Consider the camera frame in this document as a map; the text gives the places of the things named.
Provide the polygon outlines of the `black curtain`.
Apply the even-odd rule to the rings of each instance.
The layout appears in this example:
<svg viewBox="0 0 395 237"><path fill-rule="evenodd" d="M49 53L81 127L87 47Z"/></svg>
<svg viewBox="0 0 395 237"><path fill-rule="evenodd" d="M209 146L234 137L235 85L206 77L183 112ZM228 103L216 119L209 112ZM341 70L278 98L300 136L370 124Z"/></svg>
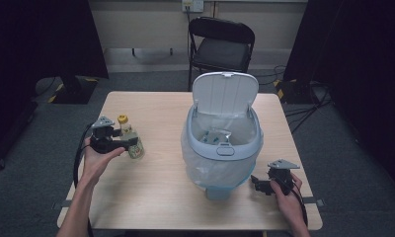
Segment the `black curtain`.
<svg viewBox="0 0 395 237"><path fill-rule="evenodd" d="M284 79L330 85L395 183L395 0L308 0Z"/></svg>
<svg viewBox="0 0 395 237"><path fill-rule="evenodd" d="M46 77L106 78L89 0L0 0L0 149Z"/></svg>

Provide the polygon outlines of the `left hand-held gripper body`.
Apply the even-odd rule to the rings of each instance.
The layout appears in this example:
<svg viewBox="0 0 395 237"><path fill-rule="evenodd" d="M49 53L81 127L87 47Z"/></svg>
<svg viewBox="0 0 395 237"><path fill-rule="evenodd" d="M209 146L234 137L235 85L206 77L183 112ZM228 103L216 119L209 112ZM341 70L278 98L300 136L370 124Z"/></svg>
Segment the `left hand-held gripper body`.
<svg viewBox="0 0 395 237"><path fill-rule="evenodd" d="M90 146L98 153L109 153L116 148L112 147L114 137L115 123L107 117L99 117L92 125L92 135L90 137Z"/></svg>

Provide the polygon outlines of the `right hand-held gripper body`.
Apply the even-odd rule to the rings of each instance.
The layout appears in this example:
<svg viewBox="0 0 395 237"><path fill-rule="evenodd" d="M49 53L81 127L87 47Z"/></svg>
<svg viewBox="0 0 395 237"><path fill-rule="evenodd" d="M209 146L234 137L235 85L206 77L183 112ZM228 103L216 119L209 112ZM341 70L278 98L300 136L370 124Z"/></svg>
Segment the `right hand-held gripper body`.
<svg viewBox="0 0 395 237"><path fill-rule="evenodd" d="M269 178L277 182L282 192L287 196L293 189L293 180L290 174L291 169L299 169L300 166L284 159L278 159L268 164Z"/></svg>

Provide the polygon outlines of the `grey white lidded trash can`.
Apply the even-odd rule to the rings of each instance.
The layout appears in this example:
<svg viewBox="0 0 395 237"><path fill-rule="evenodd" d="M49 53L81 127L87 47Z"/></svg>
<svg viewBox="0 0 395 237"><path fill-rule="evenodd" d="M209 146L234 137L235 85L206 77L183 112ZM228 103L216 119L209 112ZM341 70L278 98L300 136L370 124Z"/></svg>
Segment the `grey white lidded trash can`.
<svg viewBox="0 0 395 237"><path fill-rule="evenodd" d="M210 115L241 115L250 110L254 111L253 103L258 90L257 79L249 74L237 72L205 73L200 75L193 83L193 104L189 111L194 110ZM205 196L211 200L228 199L237 188L222 190L198 187L203 189Z"/></svg>

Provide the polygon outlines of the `clear plastic bin liner bag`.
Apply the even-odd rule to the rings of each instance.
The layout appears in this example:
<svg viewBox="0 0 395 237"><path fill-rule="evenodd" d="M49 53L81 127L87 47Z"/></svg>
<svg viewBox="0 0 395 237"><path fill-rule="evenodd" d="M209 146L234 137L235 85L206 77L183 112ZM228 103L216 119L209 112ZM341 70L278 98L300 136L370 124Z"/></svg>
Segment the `clear plastic bin liner bag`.
<svg viewBox="0 0 395 237"><path fill-rule="evenodd" d="M200 142L211 128L232 132L229 141L210 145ZM264 145L264 134L257 114L210 115L190 110L181 136L187 174L206 189L233 190L253 172Z"/></svg>

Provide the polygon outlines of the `person's right hand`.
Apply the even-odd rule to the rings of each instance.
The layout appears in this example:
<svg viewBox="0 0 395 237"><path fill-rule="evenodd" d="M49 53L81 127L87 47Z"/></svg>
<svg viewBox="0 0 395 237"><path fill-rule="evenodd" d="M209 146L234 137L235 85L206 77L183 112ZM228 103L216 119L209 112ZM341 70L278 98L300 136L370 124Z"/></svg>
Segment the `person's right hand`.
<svg viewBox="0 0 395 237"><path fill-rule="evenodd" d="M292 188L292 191L288 195L285 195L282 192L279 184L276 181L271 181L271 188L276 194L276 202L278 208L284 216L285 220L288 222L289 226L292 229L307 228L307 224L305 223L304 214L301 207L302 199L299 190L302 186L302 182L294 174L291 174L291 177L294 186Z"/></svg>

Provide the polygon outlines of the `clear bottle with yellow cap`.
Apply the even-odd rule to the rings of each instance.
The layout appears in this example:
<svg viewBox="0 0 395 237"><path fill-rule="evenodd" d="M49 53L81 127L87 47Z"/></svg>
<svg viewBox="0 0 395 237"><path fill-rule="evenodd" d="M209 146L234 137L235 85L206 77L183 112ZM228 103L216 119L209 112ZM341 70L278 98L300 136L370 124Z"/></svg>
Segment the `clear bottle with yellow cap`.
<svg viewBox="0 0 395 237"><path fill-rule="evenodd" d="M144 156L144 148L137 131L131 126L127 115L118 116L118 124L120 128L120 139L131 140L136 138L137 141L134 145L127 148L127 152L131 159L141 159Z"/></svg>

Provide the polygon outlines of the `grey table bracket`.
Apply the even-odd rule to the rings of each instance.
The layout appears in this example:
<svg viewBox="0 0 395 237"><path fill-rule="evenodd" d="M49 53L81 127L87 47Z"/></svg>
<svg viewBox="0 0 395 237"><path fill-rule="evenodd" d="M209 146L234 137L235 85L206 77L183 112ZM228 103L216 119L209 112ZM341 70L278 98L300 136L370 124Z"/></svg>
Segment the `grey table bracket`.
<svg viewBox="0 0 395 237"><path fill-rule="evenodd" d="M314 203L318 207L324 206L325 202L321 198L316 198L316 197L304 197L303 201L305 203Z"/></svg>
<svg viewBox="0 0 395 237"><path fill-rule="evenodd" d="M63 201L55 202L55 203L52 205L51 208L52 208L53 210L61 210L61 209L64 208L64 207L69 207L70 204L71 204L71 200L70 200L70 199L65 199L65 200L63 200Z"/></svg>

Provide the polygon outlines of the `black folding chair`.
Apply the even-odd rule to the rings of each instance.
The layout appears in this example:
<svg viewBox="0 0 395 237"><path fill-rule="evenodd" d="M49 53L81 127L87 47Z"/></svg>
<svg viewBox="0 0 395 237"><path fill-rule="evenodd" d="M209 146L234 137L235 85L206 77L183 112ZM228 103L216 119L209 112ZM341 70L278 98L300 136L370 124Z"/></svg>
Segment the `black folding chair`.
<svg viewBox="0 0 395 237"><path fill-rule="evenodd" d="M248 71L255 34L247 25L211 17L198 17L189 22L189 36L189 91L194 82L194 67L199 71Z"/></svg>

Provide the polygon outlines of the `person's left hand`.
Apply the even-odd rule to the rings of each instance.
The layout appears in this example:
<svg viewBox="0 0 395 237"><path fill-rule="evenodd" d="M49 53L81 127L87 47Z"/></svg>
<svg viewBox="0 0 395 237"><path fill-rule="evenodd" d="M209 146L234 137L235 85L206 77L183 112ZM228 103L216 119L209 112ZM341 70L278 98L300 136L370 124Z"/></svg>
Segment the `person's left hand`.
<svg viewBox="0 0 395 237"><path fill-rule="evenodd" d="M89 138L86 138L84 143L86 148L80 185L83 187L95 187L109 163L114 158L120 156L125 149L123 147L119 147L111 152L101 154L91 147Z"/></svg>

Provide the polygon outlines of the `white wall outlet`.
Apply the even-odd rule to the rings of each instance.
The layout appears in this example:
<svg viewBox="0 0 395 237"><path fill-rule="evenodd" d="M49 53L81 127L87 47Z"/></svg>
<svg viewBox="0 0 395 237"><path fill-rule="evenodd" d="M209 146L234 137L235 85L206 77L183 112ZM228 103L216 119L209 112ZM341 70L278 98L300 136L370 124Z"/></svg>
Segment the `white wall outlet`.
<svg viewBox="0 0 395 237"><path fill-rule="evenodd" d="M191 13L202 13L204 10L203 0L182 0L182 11Z"/></svg>

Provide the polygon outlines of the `black stand base striped tape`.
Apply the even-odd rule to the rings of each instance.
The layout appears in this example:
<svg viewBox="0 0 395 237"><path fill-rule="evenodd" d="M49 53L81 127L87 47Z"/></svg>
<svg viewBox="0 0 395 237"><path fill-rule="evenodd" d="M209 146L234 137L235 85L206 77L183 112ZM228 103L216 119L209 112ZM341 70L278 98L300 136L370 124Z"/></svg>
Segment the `black stand base striped tape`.
<svg viewBox="0 0 395 237"><path fill-rule="evenodd" d="M274 86L276 94L283 104L300 105L317 104L319 102L309 84L297 80L275 80Z"/></svg>
<svg viewBox="0 0 395 237"><path fill-rule="evenodd" d="M48 99L51 104L86 105L98 84L97 79L78 78L75 75L61 77L62 83Z"/></svg>

